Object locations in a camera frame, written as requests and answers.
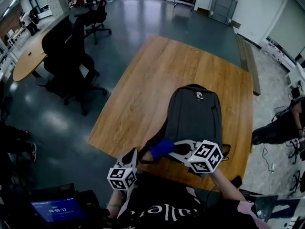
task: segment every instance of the concrete floor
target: concrete floor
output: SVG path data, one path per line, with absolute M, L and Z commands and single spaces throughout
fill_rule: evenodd
M 240 66 L 232 27 L 195 11 L 190 13 L 188 6 L 178 5 L 173 9 L 173 3 L 163 0 L 115 0 L 107 4 L 106 10 L 108 17 L 104 24 L 112 29 L 112 35 L 97 33 L 98 45 L 94 45 L 93 36 L 86 38 L 85 49 L 101 73 L 95 85 L 105 87 L 110 93 L 152 34 L 198 47 Z M 37 71 L 46 75 L 42 65 Z M 74 183 L 80 191 L 92 189 L 104 207 L 112 193 L 107 173 L 116 159 L 87 144 L 87 139 L 108 98 L 88 92 L 89 113 L 84 117 L 78 102 L 64 106 L 61 98 L 37 86 L 32 75 L 18 83 L 10 78 L 7 94 L 13 101 L 6 123 L 29 130 L 32 142 L 38 145 L 37 162 L 23 170 L 35 187 Z

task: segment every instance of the display screen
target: display screen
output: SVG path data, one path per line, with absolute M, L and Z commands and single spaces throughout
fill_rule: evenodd
M 32 202 L 31 204 L 46 222 L 80 219 L 87 216 L 74 198 Z

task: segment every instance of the hand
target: hand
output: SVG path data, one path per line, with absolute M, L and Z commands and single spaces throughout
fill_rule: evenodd
M 300 143 L 300 147 L 305 147 L 305 135 L 301 135 L 299 137 L 299 143 Z
M 299 137 L 303 136 L 303 130 L 302 129 L 299 129 L 298 132 L 299 132 Z

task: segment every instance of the desk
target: desk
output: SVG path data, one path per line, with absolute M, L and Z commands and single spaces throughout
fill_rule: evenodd
M 151 36 L 134 57 L 101 112 L 88 142 L 118 158 L 143 147 L 163 125 L 170 98 L 181 86 L 196 83 L 217 93 L 222 110 L 223 142 L 231 145 L 229 160 L 219 168 L 232 180 L 244 176 L 253 124 L 251 76 L 215 55 L 160 36 Z M 139 169 L 169 180 L 211 190 L 177 162 L 162 158 Z
M 40 75 L 35 71 L 35 69 L 42 63 L 42 61 L 47 57 L 42 49 L 41 41 L 43 37 L 49 31 L 45 31 L 40 34 L 31 44 L 24 50 L 22 55 L 17 61 L 13 72 L 14 81 L 18 82 L 26 78 L 29 74 L 33 74 L 36 78 Z

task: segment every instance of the chair base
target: chair base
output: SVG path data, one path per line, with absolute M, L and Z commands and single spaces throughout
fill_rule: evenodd
M 94 70 L 94 74 L 95 76 L 99 76 L 100 73 L 98 73 L 96 70 Z M 90 85 L 87 89 L 85 89 L 84 91 L 80 92 L 79 94 L 77 95 L 68 95 L 65 99 L 64 99 L 64 102 L 63 104 L 64 105 L 68 105 L 69 104 L 69 100 L 72 98 L 72 97 L 76 97 L 76 99 L 80 102 L 81 104 L 81 114 L 83 116 L 86 116 L 88 114 L 88 112 L 86 111 L 85 109 L 85 103 L 84 103 L 84 93 L 85 91 L 88 91 L 88 90 L 97 90 L 97 91 L 102 91 L 103 92 L 103 96 L 106 96 L 108 91 L 103 88 L 103 87 L 98 87 L 98 86 L 92 86 Z
M 295 193 L 297 189 L 301 186 L 302 178 L 300 178 L 300 171 L 297 171 L 297 176 L 294 174 L 295 185 L 290 189 L 290 191 L 294 190 L 292 193 Z
M 297 156 L 299 155 L 299 153 L 301 153 L 303 150 L 304 150 L 304 148 L 297 148 L 297 140 L 295 141 L 295 143 L 293 142 L 293 141 L 290 141 L 290 143 L 293 145 L 293 147 L 294 147 L 294 149 L 295 149 L 295 152 L 292 154 L 292 155 L 290 155 L 290 156 L 288 156 L 288 158 L 293 158 L 293 157 L 295 157 L 295 161 L 292 163 L 293 165 L 295 165 L 295 163 L 296 163 L 296 158 L 297 158 Z
M 92 24 L 92 25 L 91 25 L 91 29 L 87 29 L 87 30 L 85 30 L 85 31 L 86 31 L 85 38 L 88 37 L 88 36 L 90 36 L 91 34 L 94 34 L 94 39 L 95 39 L 94 44 L 95 44 L 95 45 L 98 44 L 98 41 L 97 41 L 97 39 L 96 39 L 96 32 L 98 32 L 98 31 L 108 31 L 109 35 L 112 34 L 111 29 L 105 28 L 105 26 L 104 26 L 103 23 L 100 24 L 100 25 L 98 25 L 98 26 L 96 26 L 95 24 Z

